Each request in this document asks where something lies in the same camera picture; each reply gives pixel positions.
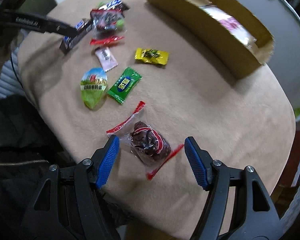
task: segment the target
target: yellow candy wrapper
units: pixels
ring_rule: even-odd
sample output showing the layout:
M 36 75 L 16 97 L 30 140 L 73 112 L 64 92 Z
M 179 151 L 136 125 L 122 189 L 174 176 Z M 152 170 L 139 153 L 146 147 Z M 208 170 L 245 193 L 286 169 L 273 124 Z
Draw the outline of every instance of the yellow candy wrapper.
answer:
M 137 48 L 135 59 L 144 63 L 166 65 L 169 60 L 169 53 L 162 50 Z

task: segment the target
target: black fabric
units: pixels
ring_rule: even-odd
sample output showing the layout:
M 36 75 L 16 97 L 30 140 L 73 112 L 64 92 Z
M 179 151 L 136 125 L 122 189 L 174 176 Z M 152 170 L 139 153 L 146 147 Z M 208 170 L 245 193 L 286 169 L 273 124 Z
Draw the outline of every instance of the black fabric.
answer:
M 0 215 L 16 234 L 33 192 L 50 163 L 66 165 L 56 154 L 62 150 L 26 98 L 14 95 L 0 100 L 0 163 L 46 160 L 0 166 Z

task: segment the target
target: beige tablecloth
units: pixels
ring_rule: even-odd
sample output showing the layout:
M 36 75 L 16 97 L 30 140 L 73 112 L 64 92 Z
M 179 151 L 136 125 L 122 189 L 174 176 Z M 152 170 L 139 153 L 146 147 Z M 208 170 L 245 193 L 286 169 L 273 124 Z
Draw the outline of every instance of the beige tablecloth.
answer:
M 66 0 L 50 13 L 75 25 L 101 0 Z M 106 130 L 124 121 L 138 102 L 165 138 L 194 136 L 202 149 L 227 166 L 252 165 L 271 193 L 287 161 L 295 133 L 292 108 L 267 65 L 236 81 L 220 60 L 177 22 L 146 0 L 123 0 L 125 43 L 111 48 L 119 66 L 107 73 L 109 87 L 127 66 L 143 79 L 119 105 L 106 97 L 95 110 L 84 106 L 80 80 L 100 66 L 89 33 L 68 55 L 57 34 L 30 33 L 18 54 L 25 92 L 62 145 L 77 161 L 91 157 L 107 141 Z M 137 64 L 137 47 L 170 52 L 166 68 Z M 146 223 L 188 239 L 201 215 L 207 192 L 195 181 L 184 150 L 152 181 L 132 154 L 121 151 L 104 190 Z M 233 191 L 229 201 L 233 201 Z M 222 232 L 232 209 L 227 209 Z

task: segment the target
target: red and transparent snack package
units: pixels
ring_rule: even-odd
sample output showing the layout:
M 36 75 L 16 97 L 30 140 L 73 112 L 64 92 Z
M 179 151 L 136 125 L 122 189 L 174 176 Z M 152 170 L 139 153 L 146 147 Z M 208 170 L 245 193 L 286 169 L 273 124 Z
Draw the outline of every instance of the red and transparent snack package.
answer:
M 90 45 L 109 45 L 124 39 L 124 19 L 120 9 L 93 9 L 93 34 Z
M 146 168 L 146 177 L 151 180 L 159 169 L 182 148 L 183 143 L 167 141 L 155 130 L 146 117 L 146 103 L 140 101 L 133 114 L 124 122 L 108 130 L 107 135 L 117 135 L 121 144 L 130 147 Z

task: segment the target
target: black cable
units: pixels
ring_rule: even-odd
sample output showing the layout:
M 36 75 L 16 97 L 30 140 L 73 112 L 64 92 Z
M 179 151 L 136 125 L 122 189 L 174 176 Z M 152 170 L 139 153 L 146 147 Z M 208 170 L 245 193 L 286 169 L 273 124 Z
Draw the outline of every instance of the black cable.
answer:
M 11 66 L 12 66 L 14 75 L 16 76 L 16 78 L 17 78 L 19 84 L 21 85 L 21 87 L 22 87 L 22 89 L 23 89 L 23 85 L 21 84 L 21 81 L 20 81 L 20 79 L 19 79 L 18 76 L 17 76 L 16 70 L 14 69 L 14 65 L 13 65 L 13 61 L 12 61 L 12 53 L 11 53 L 11 56 L 10 56 L 10 61 L 11 61 Z

